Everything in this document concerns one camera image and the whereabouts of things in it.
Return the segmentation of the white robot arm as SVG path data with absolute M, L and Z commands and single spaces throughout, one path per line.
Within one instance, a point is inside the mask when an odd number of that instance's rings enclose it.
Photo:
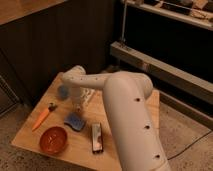
M 147 75 L 127 71 L 86 74 L 81 66 L 75 66 L 61 80 L 72 89 L 74 101 L 81 97 L 75 89 L 102 91 L 122 171 L 171 171 L 146 105 L 153 91 Z

